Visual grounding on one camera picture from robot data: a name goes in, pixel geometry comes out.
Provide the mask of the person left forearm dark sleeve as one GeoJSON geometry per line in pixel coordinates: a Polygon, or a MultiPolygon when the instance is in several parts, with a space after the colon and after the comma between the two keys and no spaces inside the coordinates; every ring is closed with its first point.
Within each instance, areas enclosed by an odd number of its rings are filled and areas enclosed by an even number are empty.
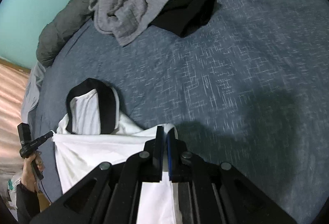
{"type": "Polygon", "coordinates": [[[28,190],[22,183],[17,186],[16,206],[19,224],[29,224],[41,212],[37,192],[28,190]]]}

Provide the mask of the person left hand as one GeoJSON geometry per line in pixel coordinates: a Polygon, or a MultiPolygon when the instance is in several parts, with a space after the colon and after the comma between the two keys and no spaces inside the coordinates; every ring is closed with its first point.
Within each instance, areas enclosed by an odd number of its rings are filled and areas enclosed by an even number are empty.
{"type": "Polygon", "coordinates": [[[21,177],[21,184],[29,191],[36,192],[36,177],[34,175],[34,170],[32,162],[35,161],[37,168],[40,172],[44,170],[44,164],[41,157],[37,152],[31,154],[28,158],[24,159],[23,172],[21,177]]]}

